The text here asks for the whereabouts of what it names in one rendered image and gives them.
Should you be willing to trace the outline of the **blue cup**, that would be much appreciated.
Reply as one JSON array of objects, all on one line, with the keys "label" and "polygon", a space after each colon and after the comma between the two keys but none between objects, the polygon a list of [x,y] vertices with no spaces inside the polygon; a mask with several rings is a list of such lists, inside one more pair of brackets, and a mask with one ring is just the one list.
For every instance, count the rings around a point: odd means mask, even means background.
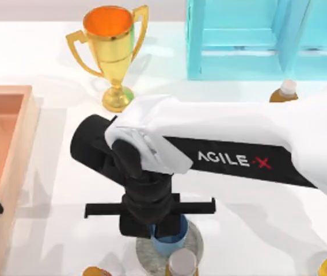
[{"label": "blue cup", "polygon": [[157,238],[155,237],[156,225],[150,225],[153,248],[164,257],[170,256],[176,250],[183,248],[188,228],[188,221],[183,214],[180,217],[180,232],[177,235]]}]

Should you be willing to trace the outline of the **grey round coaster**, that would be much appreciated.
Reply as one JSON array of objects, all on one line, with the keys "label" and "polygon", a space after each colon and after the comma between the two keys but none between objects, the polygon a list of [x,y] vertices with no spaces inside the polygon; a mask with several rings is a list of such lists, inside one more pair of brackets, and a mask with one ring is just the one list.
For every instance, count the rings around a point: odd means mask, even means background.
[{"label": "grey round coaster", "polygon": [[[188,233],[184,240],[184,248],[191,250],[196,255],[199,265],[204,251],[203,237],[197,226],[191,221],[189,221]],[[168,257],[157,253],[151,240],[137,238],[136,254],[148,276],[165,276]]]}]

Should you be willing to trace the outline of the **brown bottle with grey cap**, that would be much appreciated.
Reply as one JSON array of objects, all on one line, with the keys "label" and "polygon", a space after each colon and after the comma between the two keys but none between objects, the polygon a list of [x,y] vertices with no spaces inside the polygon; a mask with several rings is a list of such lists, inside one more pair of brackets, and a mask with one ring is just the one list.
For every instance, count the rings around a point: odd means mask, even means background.
[{"label": "brown bottle with grey cap", "polygon": [[196,255],[187,248],[173,252],[168,259],[165,276],[199,276]]}]

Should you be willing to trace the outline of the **orange round object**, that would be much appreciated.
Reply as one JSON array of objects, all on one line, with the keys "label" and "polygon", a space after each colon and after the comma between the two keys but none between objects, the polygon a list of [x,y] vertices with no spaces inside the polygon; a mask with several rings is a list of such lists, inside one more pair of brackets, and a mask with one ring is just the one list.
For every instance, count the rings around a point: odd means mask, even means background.
[{"label": "orange round object", "polygon": [[112,276],[112,274],[99,267],[90,266],[84,269],[82,276]]}]

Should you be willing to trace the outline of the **gold trophy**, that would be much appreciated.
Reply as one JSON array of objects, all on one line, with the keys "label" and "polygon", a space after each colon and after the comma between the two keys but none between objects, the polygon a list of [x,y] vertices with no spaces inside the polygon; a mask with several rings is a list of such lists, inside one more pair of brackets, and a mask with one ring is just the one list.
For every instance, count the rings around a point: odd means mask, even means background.
[{"label": "gold trophy", "polygon": [[[77,63],[88,73],[104,78],[111,84],[102,96],[102,105],[110,112],[122,112],[134,99],[132,90],[123,86],[123,79],[141,49],[148,22],[147,5],[132,11],[115,5],[99,6],[84,16],[84,30],[66,36]],[[81,44],[88,43],[98,71],[82,61],[75,47],[77,41]]]}]

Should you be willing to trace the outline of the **salmon shallow box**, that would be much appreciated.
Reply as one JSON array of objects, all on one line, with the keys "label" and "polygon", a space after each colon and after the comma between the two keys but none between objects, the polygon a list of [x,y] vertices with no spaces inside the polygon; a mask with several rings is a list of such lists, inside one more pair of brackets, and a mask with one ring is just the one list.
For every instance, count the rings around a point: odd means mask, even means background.
[{"label": "salmon shallow box", "polygon": [[0,276],[38,119],[31,86],[0,85]]}]

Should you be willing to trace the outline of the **light blue rack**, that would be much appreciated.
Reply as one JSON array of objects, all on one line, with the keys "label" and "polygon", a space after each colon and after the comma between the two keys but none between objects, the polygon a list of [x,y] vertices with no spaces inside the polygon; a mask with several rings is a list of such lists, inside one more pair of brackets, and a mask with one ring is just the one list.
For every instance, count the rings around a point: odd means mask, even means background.
[{"label": "light blue rack", "polygon": [[327,0],[187,0],[187,77],[327,81]]}]

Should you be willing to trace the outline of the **brown bottle with white cap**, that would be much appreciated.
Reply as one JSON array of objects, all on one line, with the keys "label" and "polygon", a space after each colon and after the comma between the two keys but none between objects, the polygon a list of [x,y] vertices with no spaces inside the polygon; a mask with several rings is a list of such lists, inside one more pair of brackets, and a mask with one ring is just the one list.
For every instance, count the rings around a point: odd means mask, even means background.
[{"label": "brown bottle with white cap", "polygon": [[285,79],[280,87],[270,96],[269,102],[287,102],[298,99],[296,93],[297,83],[292,79]]}]

